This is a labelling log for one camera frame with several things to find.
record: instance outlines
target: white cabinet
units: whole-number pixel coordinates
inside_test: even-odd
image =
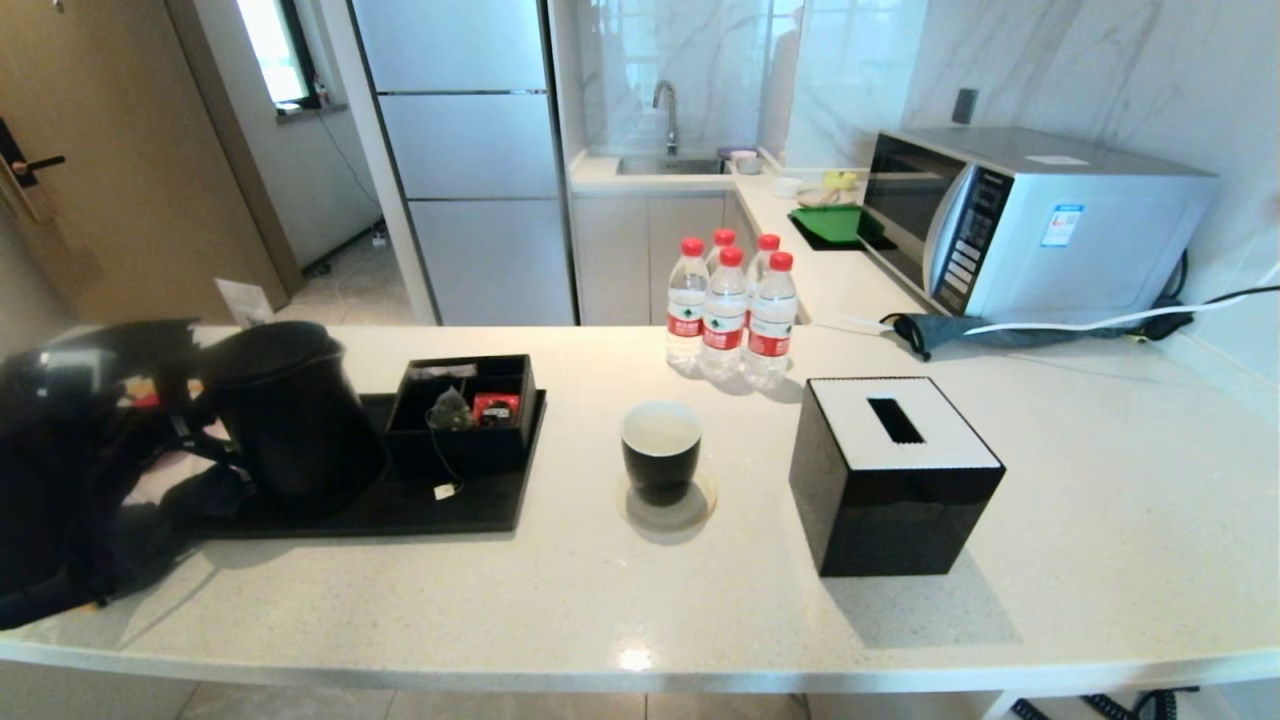
[[[573,219],[582,324],[660,325],[680,241],[710,242],[724,222],[724,195],[580,195]]]
[[[579,315],[584,325],[649,324],[649,202],[575,197]]]
[[[649,324],[667,324],[667,283],[680,259],[680,241],[695,236],[710,246],[724,222],[724,195],[649,200]]]
[[[746,210],[739,202],[736,192],[730,192],[724,196],[724,227],[737,233],[737,246],[742,249],[742,263],[745,266],[745,263],[750,263],[751,256],[755,255],[758,236],[755,234],[755,228],[751,227],[751,219],[746,217]]]

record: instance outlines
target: marble wall tile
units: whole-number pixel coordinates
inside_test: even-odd
[[[946,126],[980,91],[978,126],[1025,126],[1221,176],[1192,241],[1187,300],[1272,275],[1280,249],[1274,0],[946,0],[925,17],[902,123]],[[1277,304],[1201,315],[1187,332],[1276,383]]]
[[[582,96],[595,152],[666,150],[659,79],[676,87],[681,151],[754,145],[769,0],[581,0]]]
[[[785,163],[867,167],[901,123],[928,0],[808,0]]]

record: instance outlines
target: tea bag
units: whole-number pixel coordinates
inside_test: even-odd
[[[433,430],[471,429],[471,407],[458,388],[451,387],[435,401],[426,414],[426,427]]]

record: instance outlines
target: microwave oven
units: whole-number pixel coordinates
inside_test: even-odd
[[[1025,128],[876,140],[859,236],[934,309],[1091,323],[1147,310],[1217,177]]]

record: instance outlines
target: paper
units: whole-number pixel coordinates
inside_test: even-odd
[[[1041,247],[1066,247],[1083,214],[1084,205],[1055,205]]]
[[[1027,159],[1042,165],[1088,165],[1084,160],[1070,155],[1028,155]]]
[[[218,283],[218,291],[223,293],[223,300],[227,301],[237,325],[252,328],[275,322],[275,313],[271,311],[271,304],[261,287],[221,278],[214,278],[214,282]]]

